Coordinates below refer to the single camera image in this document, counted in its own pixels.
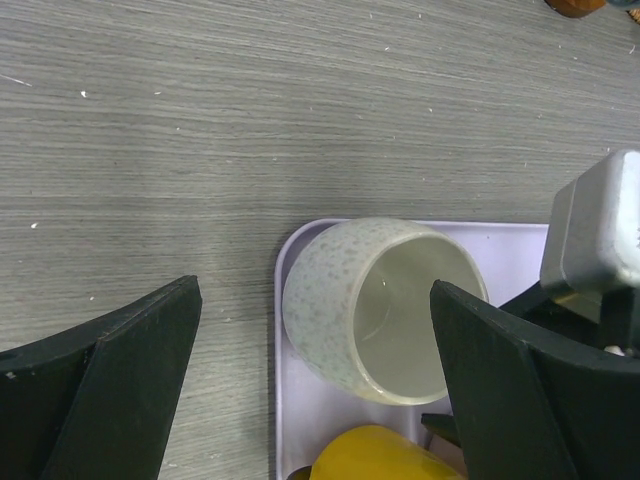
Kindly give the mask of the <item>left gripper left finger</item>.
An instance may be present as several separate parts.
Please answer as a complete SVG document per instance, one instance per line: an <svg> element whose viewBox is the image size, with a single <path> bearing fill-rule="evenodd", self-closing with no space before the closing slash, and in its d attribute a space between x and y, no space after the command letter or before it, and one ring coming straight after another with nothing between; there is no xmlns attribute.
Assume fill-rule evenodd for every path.
<svg viewBox="0 0 640 480"><path fill-rule="evenodd" d="M201 309L183 276L2 352L2 478L157 478Z"/></svg>

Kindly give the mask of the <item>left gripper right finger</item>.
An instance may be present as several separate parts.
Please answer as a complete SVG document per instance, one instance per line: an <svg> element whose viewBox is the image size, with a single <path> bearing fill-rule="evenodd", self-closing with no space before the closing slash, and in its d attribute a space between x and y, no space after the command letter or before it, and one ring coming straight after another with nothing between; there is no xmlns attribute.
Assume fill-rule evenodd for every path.
<svg viewBox="0 0 640 480"><path fill-rule="evenodd" d="M430 306L473 479L635 479L639 349L594 348L444 281Z"/></svg>

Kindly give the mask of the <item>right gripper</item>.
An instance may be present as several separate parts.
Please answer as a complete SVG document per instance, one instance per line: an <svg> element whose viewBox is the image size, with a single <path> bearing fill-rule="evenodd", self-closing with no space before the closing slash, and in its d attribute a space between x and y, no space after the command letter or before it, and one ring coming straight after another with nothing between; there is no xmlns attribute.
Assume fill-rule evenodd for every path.
<svg viewBox="0 0 640 480"><path fill-rule="evenodd" d="M539 282L504 303L501 310L594 348L639 349L639 290L604 295L598 323L554 302Z"/></svg>

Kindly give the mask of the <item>yellow glass mug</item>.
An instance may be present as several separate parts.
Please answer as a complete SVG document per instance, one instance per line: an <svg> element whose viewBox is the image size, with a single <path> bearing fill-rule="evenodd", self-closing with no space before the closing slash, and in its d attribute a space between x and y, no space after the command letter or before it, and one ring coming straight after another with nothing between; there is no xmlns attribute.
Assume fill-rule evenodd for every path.
<svg viewBox="0 0 640 480"><path fill-rule="evenodd" d="M291 479L438 480L464 476L425 448L379 425L348 430Z"/></svg>

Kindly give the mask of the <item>white ceramic mug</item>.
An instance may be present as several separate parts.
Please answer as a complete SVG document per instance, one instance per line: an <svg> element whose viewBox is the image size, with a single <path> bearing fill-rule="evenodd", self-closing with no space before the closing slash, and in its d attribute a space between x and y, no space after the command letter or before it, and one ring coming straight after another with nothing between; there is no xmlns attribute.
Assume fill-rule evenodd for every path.
<svg viewBox="0 0 640 480"><path fill-rule="evenodd" d="M471 255L414 221L360 218L324 230L285 281L282 317L311 370L362 399L420 405L444 398L431 318L435 281L489 298Z"/></svg>

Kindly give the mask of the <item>clear purple glass mug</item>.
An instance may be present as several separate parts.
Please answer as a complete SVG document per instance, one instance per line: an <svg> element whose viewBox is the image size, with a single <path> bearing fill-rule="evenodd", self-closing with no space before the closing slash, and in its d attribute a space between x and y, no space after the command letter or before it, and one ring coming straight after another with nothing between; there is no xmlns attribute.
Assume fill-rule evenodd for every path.
<svg viewBox="0 0 640 480"><path fill-rule="evenodd" d="M449 414L423 413L421 424L432 434L441 437L447 442L461 447L461 442L455 419Z"/></svg>

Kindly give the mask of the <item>dark wooden coaster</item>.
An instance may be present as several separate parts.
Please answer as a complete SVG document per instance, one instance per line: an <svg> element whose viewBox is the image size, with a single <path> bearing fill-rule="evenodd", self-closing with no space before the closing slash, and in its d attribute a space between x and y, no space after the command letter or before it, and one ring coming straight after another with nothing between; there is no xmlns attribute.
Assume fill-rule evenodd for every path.
<svg viewBox="0 0 640 480"><path fill-rule="evenodd" d="M558 14L567 18L583 18L606 5L605 0L545 0Z"/></svg>

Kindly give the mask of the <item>grey-green ceramic mug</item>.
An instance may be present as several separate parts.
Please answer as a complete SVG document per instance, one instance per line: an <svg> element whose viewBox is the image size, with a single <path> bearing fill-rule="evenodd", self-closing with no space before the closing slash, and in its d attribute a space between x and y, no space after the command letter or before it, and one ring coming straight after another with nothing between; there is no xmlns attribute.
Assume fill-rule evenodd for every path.
<svg viewBox="0 0 640 480"><path fill-rule="evenodd" d="M640 0L606 0L606 2L624 11L640 8Z"/></svg>

